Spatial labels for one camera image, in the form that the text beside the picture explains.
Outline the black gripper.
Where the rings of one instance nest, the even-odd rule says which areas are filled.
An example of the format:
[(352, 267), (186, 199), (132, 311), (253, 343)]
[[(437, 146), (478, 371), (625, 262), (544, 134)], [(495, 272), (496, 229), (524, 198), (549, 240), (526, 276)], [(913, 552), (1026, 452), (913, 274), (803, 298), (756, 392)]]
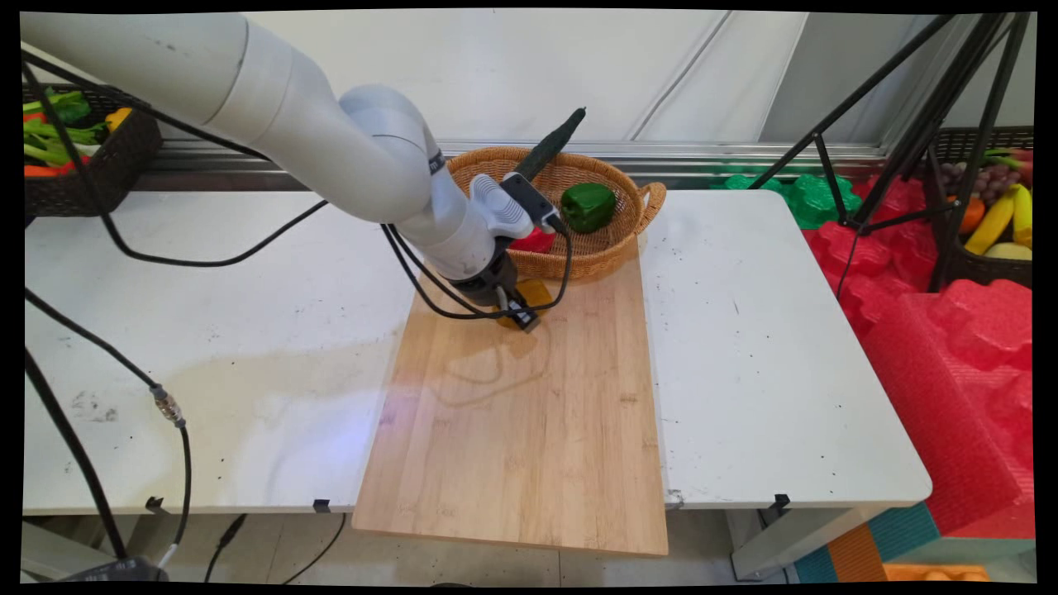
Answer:
[[(484, 271), (472, 278), (452, 281), (452, 287), (475, 306), (497, 307), (501, 317), (508, 317), (512, 328), (529, 333), (537, 327), (540, 317), (522, 300), (517, 281), (517, 265), (507, 252), (495, 252)], [(519, 313), (510, 315), (511, 310)]]

